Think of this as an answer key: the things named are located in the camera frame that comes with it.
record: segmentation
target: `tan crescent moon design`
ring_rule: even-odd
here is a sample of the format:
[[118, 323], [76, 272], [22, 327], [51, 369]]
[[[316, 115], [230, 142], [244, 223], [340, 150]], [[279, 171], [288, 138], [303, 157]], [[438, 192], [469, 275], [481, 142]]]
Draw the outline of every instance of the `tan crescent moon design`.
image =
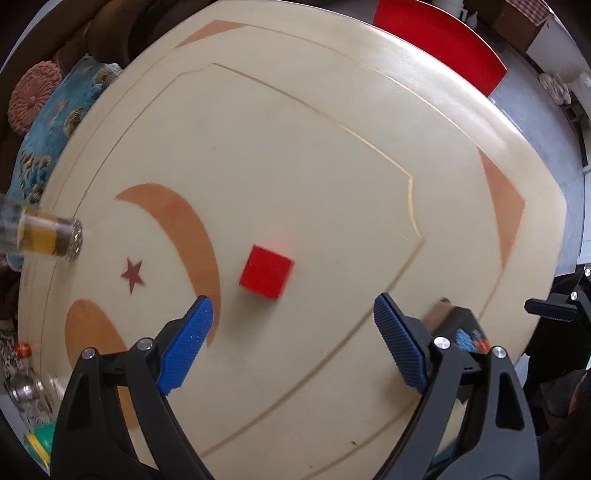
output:
[[207, 336], [207, 345], [211, 345], [219, 324], [220, 277], [213, 246], [201, 219], [178, 193], [157, 183], [130, 187], [115, 198], [143, 208], [158, 222], [177, 249], [195, 296], [206, 295], [213, 302], [215, 316]]
[[[76, 365], [80, 352], [88, 346], [93, 346], [103, 355], [128, 349], [105, 312], [91, 300], [76, 300], [72, 304], [66, 314], [64, 334], [66, 352], [72, 368]], [[120, 387], [119, 400], [127, 428], [137, 428], [138, 419], [129, 390]]]

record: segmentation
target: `gold line design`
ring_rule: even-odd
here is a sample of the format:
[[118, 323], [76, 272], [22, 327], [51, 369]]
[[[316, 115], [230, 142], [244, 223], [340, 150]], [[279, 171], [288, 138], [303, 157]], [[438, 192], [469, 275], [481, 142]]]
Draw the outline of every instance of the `gold line design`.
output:
[[[201, 28], [201, 29], [199, 29], [199, 30], [202, 30], [202, 29], [206, 28], [206, 27], [207, 27], [208, 25], [210, 25], [211, 23], [214, 23], [214, 22], [221, 22], [221, 21], [222, 21], [222, 20], [213, 20], [212, 22], [210, 22], [209, 24], [205, 25], [204, 27], [202, 27], [202, 28]], [[462, 132], [462, 133], [463, 133], [463, 134], [464, 134], [466, 137], [468, 137], [468, 138], [470, 139], [470, 141], [471, 141], [471, 142], [473, 142], [473, 143], [474, 143], [474, 144], [475, 144], [475, 145], [476, 145], [476, 146], [477, 146], [477, 147], [478, 147], [480, 150], [482, 150], [482, 148], [480, 147], [480, 145], [479, 145], [479, 144], [478, 144], [478, 143], [477, 143], [477, 142], [476, 142], [476, 141], [475, 141], [475, 140], [474, 140], [472, 137], [470, 137], [470, 135], [468, 135], [468, 134], [467, 134], [467, 133], [466, 133], [466, 132], [465, 132], [465, 131], [464, 131], [464, 130], [463, 130], [463, 129], [462, 129], [462, 128], [461, 128], [461, 127], [460, 127], [460, 126], [457, 124], [457, 123], [455, 123], [455, 122], [454, 122], [454, 121], [453, 121], [451, 118], [449, 118], [449, 117], [448, 117], [448, 116], [447, 116], [445, 113], [443, 113], [443, 112], [442, 112], [442, 111], [441, 111], [439, 108], [437, 108], [435, 105], [433, 105], [432, 103], [430, 103], [429, 101], [427, 101], [426, 99], [424, 99], [423, 97], [421, 97], [421, 96], [420, 96], [418, 93], [416, 93], [416, 92], [412, 91], [412, 90], [411, 90], [409, 87], [407, 87], [406, 85], [404, 85], [404, 84], [400, 83], [398, 80], [396, 80], [396, 79], [392, 78], [390, 75], [388, 75], [388, 74], [386, 74], [386, 73], [382, 72], [381, 70], [378, 70], [378, 69], [376, 69], [376, 68], [372, 67], [371, 65], [369, 65], [369, 64], [367, 64], [367, 63], [365, 63], [365, 62], [362, 62], [362, 61], [360, 61], [360, 60], [358, 60], [358, 59], [356, 59], [356, 58], [350, 57], [350, 56], [348, 56], [347, 54], [345, 54], [345, 53], [341, 52], [340, 50], [337, 50], [336, 48], [329, 47], [328, 45], [324, 45], [324, 44], [322, 44], [322, 43], [320, 43], [320, 42], [316, 42], [316, 41], [314, 41], [314, 40], [310, 40], [309, 38], [300, 37], [299, 35], [295, 35], [295, 34], [292, 34], [292, 33], [287, 33], [287, 32], [282, 32], [282, 31], [280, 31], [280, 30], [274, 30], [274, 29], [272, 29], [272, 28], [262, 27], [262, 26], [260, 26], [260, 25], [242, 24], [242, 26], [243, 26], [243, 27], [259, 28], [260, 30], [267, 30], [267, 31], [269, 31], [269, 32], [273, 32], [273, 33], [279, 33], [279, 34], [281, 34], [281, 35], [286, 35], [287, 37], [297, 38], [298, 40], [303, 40], [303, 41], [305, 41], [305, 42], [312, 43], [312, 44], [314, 44], [314, 45], [318, 45], [319, 47], [325, 48], [326, 50], [330, 50], [330, 51], [333, 51], [333, 52], [335, 52], [336, 54], [338, 54], [338, 55], [340, 55], [340, 56], [342, 56], [342, 57], [344, 57], [344, 58], [346, 58], [346, 59], [350, 60], [352, 63], [354, 63], [354, 64], [356, 64], [356, 65], [358, 65], [358, 66], [364, 67], [364, 68], [366, 68], [366, 69], [368, 69], [368, 70], [372, 70], [373, 72], [375, 72], [375, 73], [377, 73], [377, 74], [380, 74], [381, 76], [383, 76], [383, 77], [387, 78], [388, 80], [390, 80], [390, 81], [394, 82], [394, 83], [395, 83], [396, 85], [398, 85], [400, 88], [403, 88], [403, 89], [404, 89], [404, 90], [406, 90], [408, 93], [410, 93], [410, 94], [414, 95], [415, 97], [419, 98], [419, 99], [420, 99], [422, 102], [426, 103], [428, 106], [430, 106], [431, 108], [433, 108], [433, 109], [434, 109], [436, 112], [438, 112], [438, 113], [439, 113], [439, 114], [440, 114], [440, 115], [441, 115], [443, 118], [446, 118], [446, 119], [447, 119], [447, 120], [448, 120], [448, 121], [449, 121], [449, 122], [450, 122], [450, 123], [451, 123], [451, 124], [452, 124], [454, 127], [456, 127], [456, 128], [457, 128], [457, 129], [458, 129], [460, 132]], [[217, 33], [215, 33], [215, 34], [212, 34], [212, 35], [216, 35], [216, 34], [218, 34], [218, 33], [225, 33], [225, 32], [229, 32], [229, 31], [232, 31], [232, 30], [236, 30], [236, 27], [233, 27], [233, 28], [230, 28], [230, 29], [227, 29], [227, 30], [220, 30], [219, 32], [217, 32]], [[186, 38], [184, 41], [182, 41], [180, 44], [178, 44], [178, 45], [176, 46], [176, 48], [181, 48], [181, 47], [184, 47], [184, 46], [186, 46], [186, 45], [190, 45], [190, 44], [191, 44], [191, 43], [193, 43], [193, 42], [197, 42], [197, 41], [199, 41], [199, 40], [202, 40], [202, 39], [204, 39], [204, 38], [207, 38], [208, 36], [212, 36], [212, 35], [207, 35], [207, 36], [205, 36], [205, 37], [203, 37], [203, 38], [198, 38], [198, 39], [194, 40], [193, 42], [191, 42], [191, 41], [187, 42], [187, 40], [188, 40], [188, 39], [189, 39], [191, 36], [195, 35], [195, 33], [191, 34], [191, 35], [190, 35], [189, 37], [187, 37], [187, 38]], [[422, 51], [420, 48], [418, 48], [418, 47], [415, 47], [414, 45], [412, 45], [412, 46], [413, 46], [415, 49], [419, 50], [420, 52], [423, 52], [423, 51]]]
[[[249, 75], [240, 72], [239, 70], [235, 70], [235, 69], [231, 69], [230, 67], [226, 67], [224, 65], [218, 64], [218, 63], [212, 63], [209, 64], [207, 66], [202, 67], [201, 69], [196, 69], [196, 70], [191, 70], [189, 72], [182, 72], [180, 74], [178, 74], [175, 78], [173, 78], [169, 83], [166, 84], [166, 86], [163, 88], [163, 90], [161, 90], [158, 95], [152, 99], [148, 105], [146, 105], [142, 111], [138, 114], [138, 116], [130, 123], [130, 125], [124, 130], [124, 132], [122, 133], [122, 135], [119, 137], [119, 139], [117, 140], [117, 142], [113, 145], [113, 147], [111, 148], [111, 150], [109, 151], [109, 153], [105, 156], [105, 159], [102, 161], [100, 167], [97, 169], [95, 175], [93, 176], [93, 178], [91, 179], [89, 185], [87, 186], [81, 200], [80, 203], [78, 205], [78, 207], [76, 208], [76, 211], [74, 213], [74, 216], [77, 214], [78, 209], [80, 208], [80, 205], [82, 204], [82, 202], [84, 201], [84, 198], [86, 197], [90, 187], [92, 186], [96, 176], [99, 174], [101, 168], [103, 167], [103, 165], [106, 163], [106, 161], [108, 160], [108, 158], [110, 157], [112, 151], [116, 148], [116, 146], [119, 144], [119, 142], [121, 141], [121, 139], [123, 139], [123, 137], [125, 136], [125, 134], [129, 131], [129, 129], [135, 124], [135, 122], [137, 121], [137, 119], [150, 107], [150, 105], [152, 105], [152, 103], [154, 103], [154, 101], [160, 97], [160, 95], [172, 84], [174, 83], [178, 78], [187, 75], [187, 74], [192, 74], [195, 72], [199, 72], [201, 70], [204, 70], [205, 68], [211, 66], [211, 65], [215, 65], [217, 67], [223, 68], [227, 71], [239, 74], [243, 77], [249, 78], [251, 80], [256, 81], [257, 83], [260, 83], [268, 88], [271, 88], [275, 91], [277, 91], [278, 93], [282, 93], [283, 95], [286, 95], [287, 97], [293, 99], [294, 101], [300, 103], [301, 105], [304, 105], [305, 107], [310, 108], [311, 110], [313, 110], [314, 112], [318, 113], [319, 115], [323, 116], [324, 118], [336, 123], [338, 126], [340, 126], [343, 130], [345, 130], [347, 133], [350, 133], [351, 135], [353, 135], [355, 138], [357, 138], [359, 141], [363, 142], [365, 145], [367, 145], [369, 148], [371, 148], [372, 150], [374, 150], [376, 153], [378, 153], [382, 158], [386, 159], [387, 161], [389, 161], [393, 166], [395, 166], [396, 168], [398, 168], [400, 171], [402, 171], [407, 177], [408, 177], [408, 214], [409, 214], [409, 218], [410, 221], [413, 225], [413, 229], [416, 232], [417, 236], [420, 239], [419, 244], [417, 245], [417, 247], [415, 248], [415, 250], [413, 251], [413, 253], [410, 255], [410, 257], [407, 259], [407, 261], [405, 262], [405, 264], [402, 266], [402, 269], [399, 271], [399, 273], [396, 275], [396, 277], [394, 278], [394, 280], [387, 286], [385, 291], [390, 291], [392, 288], [394, 288], [394, 286], [396, 285], [396, 283], [400, 280], [400, 278], [402, 277], [402, 275], [406, 272], [406, 270], [408, 269], [408, 267], [412, 264], [412, 262], [414, 261], [414, 259], [416, 258], [418, 252], [420, 251], [421, 247], [424, 244], [424, 239], [422, 237], [422, 235], [420, 234], [420, 231], [418, 229], [418, 225], [417, 222], [414, 218], [414, 211], [413, 211], [413, 177], [412, 175], [406, 170], [404, 169], [400, 164], [398, 164], [396, 161], [394, 161], [393, 159], [391, 159], [389, 156], [387, 156], [383, 151], [381, 151], [378, 147], [376, 147], [375, 145], [373, 145], [371, 142], [369, 142], [367, 139], [365, 139], [364, 137], [360, 136], [359, 134], [353, 132], [350, 128], [346, 127], [345, 125], [340, 124], [339, 122], [337, 122], [337, 120], [333, 119], [332, 117], [326, 115], [325, 113], [323, 113], [322, 111], [316, 109], [315, 107], [303, 102], [302, 100], [300, 100], [297, 97], [294, 97], [293, 95], [290, 95], [287, 92], [284, 92], [283, 90], [280, 90], [276, 87], [274, 87], [273, 85], [267, 84], [265, 82], [262, 82], [261, 80], [258, 80], [254, 77], [250, 77]], [[48, 306], [48, 298], [49, 298], [49, 294], [51, 291], [51, 285], [53, 283], [53, 278], [55, 275], [55, 271], [56, 271], [57, 265], [54, 267], [53, 273], [51, 275], [51, 280], [49, 283], [49, 288], [47, 291], [47, 297], [46, 297], [46, 304], [45, 304], [45, 311], [44, 311], [44, 319], [46, 318], [47, 315], [47, 306]], [[225, 439], [223, 439], [222, 441], [220, 441], [219, 443], [213, 445], [212, 447], [208, 448], [207, 450], [205, 450], [203, 453], [201, 453], [200, 455], [202, 457], [205, 457], [207, 455], [210, 455], [211, 453], [217, 451], [218, 449], [220, 449], [222, 446], [227, 445], [228, 443], [230, 443], [232, 440], [236, 439], [237, 437], [239, 437], [240, 435], [242, 435], [243, 433], [245, 433], [247, 430], [249, 430], [252, 426], [254, 426], [255, 424], [257, 424], [260, 420], [266, 418], [267, 416], [269, 416], [274, 410], [276, 410], [280, 405], [284, 404], [287, 400], [289, 400], [305, 383], [307, 383], [311, 378], [313, 378], [339, 351], [341, 351], [343, 349], [343, 347], [348, 343], [348, 341], [355, 335], [355, 333], [363, 326], [363, 324], [370, 318], [372, 313], [372, 309], [369, 309], [368, 312], [366, 312], [366, 314], [361, 318], [360, 321], [357, 322], [356, 325], [354, 325], [353, 329], [350, 330], [350, 332], [336, 345], [336, 347], [323, 359], [321, 360], [306, 376], [304, 376], [295, 386], [293, 386], [290, 390], [288, 390], [284, 395], [282, 395], [276, 402], [274, 402], [270, 407], [268, 407], [266, 410], [264, 410], [261, 414], [259, 414], [257, 417], [255, 417], [253, 420], [251, 420], [250, 422], [248, 422], [246, 425], [244, 425], [243, 427], [241, 427], [240, 429], [238, 429], [237, 431], [233, 432], [232, 434], [230, 434], [228, 437], [226, 437]], [[43, 355], [43, 331], [44, 331], [44, 327], [45, 327], [45, 321], [43, 322], [43, 326], [41, 329], [41, 345], [40, 345], [40, 363], [42, 363], [41, 361], [41, 357]]]
[[[206, 66], [204, 66], [201, 69], [194, 70], [191, 73], [199, 72], [200, 70], [204, 70], [204, 69], [206, 69], [208, 67], [210, 67], [210, 65], [206, 65]], [[76, 207], [76, 210], [74, 211], [74, 214], [72, 216], [76, 216], [78, 214], [78, 210], [80, 209], [80, 205], [82, 205], [82, 202], [84, 202], [84, 199], [86, 197], [86, 194], [88, 193], [88, 191], [90, 190], [90, 187], [94, 183], [96, 176], [99, 174], [99, 172], [102, 169], [103, 165], [105, 165], [106, 161], [111, 156], [111, 153], [113, 153], [113, 150], [117, 147], [117, 145], [119, 145], [119, 142], [121, 141], [121, 139], [123, 139], [123, 137], [129, 131], [129, 129], [132, 126], [135, 125], [135, 123], [138, 120], [138, 118], [140, 116], [142, 116], [142, 114], [160, 97], [160, 95], [162, 95], [168, 89], [168, 87], [170, 87], [178, 78], [182, 77], [182, 75], [184, 75], [184, 73], [180, 73], [175, 78], [173, 78], [172, 80], [170, 80], [164, 86], [164, 88], [162, 90], [160, 90], [159, 93], [153, 99], [151, 99], [144, 108], [142, 108], [141, 112], [134, 118], [134, 120], [127, 126], [127, 128], [125, 128], [125, 130], [123, 131], [123, 133], [121, 134], [121, 136], [119, 137], [119, 139], [117, 140], [117, 142], [115, 142], [114, 145], [113, 145], [113, 147], [109, 150], [109, 153], [107, 153], [107, 155], [105, 155], [105, 159], [101, 162], [100, 167], [96, 170], [95, 174], [93, 175], [90, 183], [88, 184], [86, 190], [84, 191], [84, 194], [82, 195], [82, 198], [80, 199], [80, 203], [78, 204], [78, 207]], [[43, 335], [43, 332], [45, 331], [45, 318], [47, 317], [47, 306], [49, 304], [49, 294], [51, 292], [51, 285], [53, 284], [53, 278], [54, 278], [54, 276], [56, 274], [56, 268], [57, 268], [57, 263], [54, 265], [53, 272], [51, 273], [51, 280], [49, 281], [49, 288], [47, 289], [47, 297], [45, 299], [45, 308], [43, 310], [43, 325], [41, 326], [41, 339], [40, 339], [40, 342], [39, 342], [39, 363], [40, 363], [41, 366], [43, 366], [43, 362], [42, 362], [42, 358], [43, 358], [43, 336], [44, 336]]]
[[413, 176], [410, 174], [410, 172], [408, 170], [406, 170], [400, 163], [396, 162], [394, 159], [392, 159], [391, 157], [389, 157], [388, 155], [386, 155], [382, 150], [380, 150], [378, 147], [376, 147], [373, 143], [371, 143], [370, 141], [368, 141], [366, 138], [362, 137], [361, 135], [359, 135], [358, 133], [354, 132], [353, 130], [351, 130], [349, 127], [347, 127], [346, 125], [343, 125], [342, 123], [340, 123], [338, 120], [332, 118], [330, 115], [327, 115], [326, 113], [322, 112], [321, 110], [318, 110], [315, 106], [310, 105], [309, 103], [306, 103], [305, 101], [299, 99], [298, 97], [284, 91], [281, 90], [273, 85], [271, 85], [270, 83], [267, 82], [263, 82], [262, 80], [256, 78], [256, 77], [252, 77], [244, 72], [241, 72], [240, 70], [236, 70], [230, 67], [227, 67], [225, 65], [222, 65], [220, 63], [212, 63], [212, 65], [215, 65], [216, 67], [220, 67], [223, 68], [225, 70], [228, 70], [230, 72], [234, 72], [242, 77], [245, 77], [249, 80], [253, 80], [254, 82], [260, 83], [261, 85], [264, 85], [267, 88], [270, 88], [278, 93], [281, 93], [283, 95], [285, 95], [288, 98], [291, 98], [292, 100], [298, 102], [299, 104], [305, 106], [306, 108], [309, 108], [310, 110], [312, 110], [314, 113], [319, 114], [320, 116], [322, 116], [323, 118], [326, 118], [327, 120], [329, 120], [330, 122], [338, 125], [341, 129], [345, 130], [348, 134], [353, 135], [357, 140], [359, 140], [360, 142], [364, 143], [365, 145], [367, 145], [369, 148], [371, 148], [374, 152], [376, 152], [377, 154], [379, 154], [382, 158], [385, 158], [386, 160], [388, 160], [392, 165], [394, 165], [397, 169], [399, 169], [402, 173], [404, 173], [407, 177], [408, 177], [408, 216], [410, 218], [410, 221], [413, 225], [413, 229], [415, 231], [415, 233], [417, 234], [417, 236], [419, 237], [419, 239], [422, 239], [423, 236], [421, 235], [421, 232], [418, 229], [418, 225], [417, 225], [417, 221], [414, 217], [414, 208], [413, 208], [413, 184], [414, 184], [414, 178]]
[[[417, 257], [418, 253], [421, 251], [421, 247], [424, 245], [424, 243], [425, 242], [422, 239], [413, 251], [413, 253], [408, 257], [408, 259], [406, 260], [406, 262], [404, 263], [396, 277], [394, 277], [394, 279], [386, 286], [386, 289], [384, 291], [391, 291], [396, 286], [396, 284], [400, 281], [404, 273], [408, 270], [408, 267], [410, 267], [414, 259]], [[337, 353], [339, 353], [347, 345], [347, 343], [349, 343], [349, 341], [361, 329], [365, 322], [367, 322], [367, 320], [372, 316], [372, 313], [372, 308], [365, 312], [365, 314], [361, 317], [361, 320], [354, 325], [354, 327], [349, 331], [349, 333], [347, 333], [347, 335], [345, 335], [345, 337], [336, 345], [336, 347], [327, 356], [325, 356], [312, 370], [310, 370], [310, 372], [308, 372], [304, 377], [302, 377], [302, 379], [299, 380], [298, 383], [296, 383], [285, 394], [283, 394], [278, 400], [273, 402], [263, 412], [259, 413], [254, 419], [244, 424], [238, 430], [231, 433], [229, 436], [219, 441], [217, 444], [204, 450], [202, 453], [199, 453], [199, 456], [205, 458], [208, 455], [211, 455], [212, 453], [218, 451], [220, 448], [226, 446], [228, 443], [237, 439], [243, 433], [250, 430], [257, 423], [259, 423], [264, 418], [268, 417], [276, 409], [278, 409], [284, 403], [286, 403], [291, 397], [293, 397], [298, 392], [298, 390], [300, 390], [306, 383], [308, 383], [313, 377], [315, 377], [320, 372], [320, 370], [322, 370], [324, 366], [328, 362], [330, 362], [337, 355]]]
[[411, 408], [415, 408], [414, 405], [412, 405], [414, 403], [416, 403], [416, 402], [411, 402], [411, 404], [404, 407], [402, 410], [402, 413], [400, 413], [400, 414], [396, 415], [395, 417], [391, 418], [390, 420], [388, 420], [379, 430], [377, 430], [375, 433], [371, 434], [363, 442], [358, 443], [354, 448], [351, 448], [351, 450], [349, 450], [348, 452], [344, 453], [343, 455], [336, 458], [332, 462], [327, 463], [323, 467], [320, 467], [318, 470], [315, 470], [312, 473], [300, 478], [300, 480], [310, 480], [311, 478], [317, 477], [318, 475], [328, 472], [333, 467], [335, 467], [338, 464], [344, 462], [345, 460], [348, 460], [349, 458], [351, 458], [354, 454], [356, 454], [362, 448], [366, 447], [367, 445], [372, 443], [374, 440], [376, 440], [378, 437], [380, 437], [381, 434], [385, 433], [386, 430], [388, 430], [398, 420], [400, 420], [402, 417], [404, 417]]

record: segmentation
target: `patterned tablecloth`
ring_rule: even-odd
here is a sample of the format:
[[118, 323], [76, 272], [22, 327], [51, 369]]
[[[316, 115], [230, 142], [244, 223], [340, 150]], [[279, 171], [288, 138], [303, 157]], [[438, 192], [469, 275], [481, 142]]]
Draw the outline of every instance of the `patterned tablecloth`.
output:
[[542, 0], [506, 0], [507, 3], [513, 5], [517, 10], [529, 18], [537, 27], [547, 20], [552, 15], [552, 11]]

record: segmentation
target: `yellow object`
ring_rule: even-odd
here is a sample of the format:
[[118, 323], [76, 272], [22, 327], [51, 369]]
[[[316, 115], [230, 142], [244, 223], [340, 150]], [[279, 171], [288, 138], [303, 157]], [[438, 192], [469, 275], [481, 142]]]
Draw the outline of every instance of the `yellow object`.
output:
[[49, 468], [49, 464], [51, 463], [51, 457], [46, 452], [46, 450], [43, 448], [41, 443], [39, 443], [39, 440], [37, 440], [37, 437], [35, 437], [35, 435], [33, 435], [32, 433], [27, 433], [26, 438], [27, 438], [27, 441], [31, 444], [31, 447], [33, 448], [33, 450], [35, 450], [36, 454], [43, 461], [45, 466]]

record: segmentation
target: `round table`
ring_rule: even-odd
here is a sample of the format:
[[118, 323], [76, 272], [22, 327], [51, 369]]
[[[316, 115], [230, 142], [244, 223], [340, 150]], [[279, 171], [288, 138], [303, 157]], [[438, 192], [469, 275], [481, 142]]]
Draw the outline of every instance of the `round table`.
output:
[[[375, 296], [415, 317], [448, 297], [517, 359], [566, 212], [529, 143], [445, 65], [352, 18], [261, 0], [219, 1], [138, 57], [41, 206], [80, 219], [85, 240], [75, 264], [25, 262], [34, 368], [66, 383], [82, 347], [126, 349], [208, 295], [215, 325], [169, 401], [220, 480], [371, 478], [418, 398]], [[277, 299], [240, 285], [254, 245], [293, 262]]]

